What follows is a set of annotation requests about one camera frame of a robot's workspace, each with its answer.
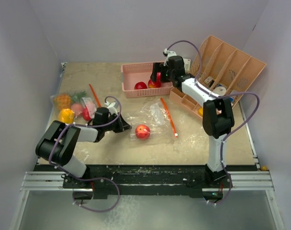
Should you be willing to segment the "fake red apple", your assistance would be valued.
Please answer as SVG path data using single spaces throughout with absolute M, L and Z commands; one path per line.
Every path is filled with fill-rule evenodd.
M 152 81 L 151 79 L 149 79 L 148 87 L 149 88 L 160 88 L 161 87 L 161 73 L 160 72 L 158 72 L 156 75 L 156 81 Z
M 134 90 L 147 89 L 147 85 L 144 82 L 137 82 L 134 86 Z
M 148 139 L 150 134 L 151 130 L 146 125 L 138 125 L 135 129 L 135 136 L 137 139 Z

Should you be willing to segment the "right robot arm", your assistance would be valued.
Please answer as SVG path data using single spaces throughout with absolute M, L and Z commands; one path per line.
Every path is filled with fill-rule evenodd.
M 205 182 L 209 187 L 217 187 L 227 175 L 224 161 L 227 135 L 234 126 L 233 109 L 229 98 L 219 97 L 202 86 L 184 68 L 181 56 L 172 56 L 165 62 L 154 62 L 151 81 L 171 82 L 173 87 L 191 97 L 203 108 L 202 126 L 209 136 L 209 158 L 205 165 Z

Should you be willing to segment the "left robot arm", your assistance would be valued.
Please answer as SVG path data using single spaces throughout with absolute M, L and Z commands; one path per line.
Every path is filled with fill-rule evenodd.
M 72 176 L 78 187 L 85 188 L 91 181 L 90 169 L 73 155 L 77 142 L 97 143 L 108 131 L 121 133 L 131 129 L 116 109 L 99 107 L 86 125 L 53 121 L 37 144 L 35 153 Z

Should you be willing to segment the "clear zip bag red apples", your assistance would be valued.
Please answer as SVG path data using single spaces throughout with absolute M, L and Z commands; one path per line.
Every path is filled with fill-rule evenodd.
M 154 145 L 170 143 L 178 137 L 163 98 L 147 102 L 136 111 L 128 113 L 128 123 L 132 126 L 130 131 L 131 141 Z M 150 128 L 151 134 L 148 139 L 136 138 L 135 129 L 138 125 L 146 125 Z

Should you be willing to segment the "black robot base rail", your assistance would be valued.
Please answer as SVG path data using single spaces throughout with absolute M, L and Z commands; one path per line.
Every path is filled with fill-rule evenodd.
M 230 174 L 212 173 L 204 165 L 88 165 L 81 179 L 68 173 L 61 177 L 64 188 L 73 189 L 78 199 L 82 189 L 94 199 L 111 195 L 221 199 L 223 189 L 233 186 Z

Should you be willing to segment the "pink plastic basket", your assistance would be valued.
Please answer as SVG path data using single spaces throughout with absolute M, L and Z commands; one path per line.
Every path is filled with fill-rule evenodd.
M 121 66 L 122 91 L 127 98 L 138 98 L 147 96 L 169 95 L 172 83 L 162 83 L 159 88 L 147 88 L 135 90 L 138 82 L 143 82 L 148 86 L 148 81 L 152 74 L 153 62 L 129 63 Z

